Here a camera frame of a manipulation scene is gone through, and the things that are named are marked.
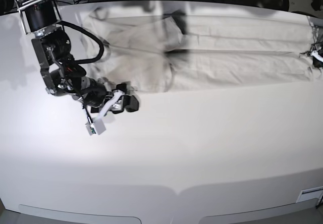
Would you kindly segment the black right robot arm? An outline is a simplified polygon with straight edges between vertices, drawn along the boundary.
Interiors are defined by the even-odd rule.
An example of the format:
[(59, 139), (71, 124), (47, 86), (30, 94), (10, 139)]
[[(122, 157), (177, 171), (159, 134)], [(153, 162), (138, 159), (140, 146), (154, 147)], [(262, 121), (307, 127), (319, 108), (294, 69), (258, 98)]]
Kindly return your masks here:
[[(53, 96), (70, 95), (82, 103), (89, 122), (91, 113), (103, 117), (136, 112), (138, 99), (129, 92), (126, 83), (114, 88), (87, 77), (82, 65), (98, 62), (104, 53), (104, 44), (92, 33), (75, 24), (63, 21), (56, 0), (14, 0), (21, 18), (23, 30), (29, 29), (31, 40), (40, 65), (40, 73), (46, 90)], [(98, 44), (98, 54), (90, 59), (76, 60), (71, 54), (71, 41), (65, 27), (74, 29)]]

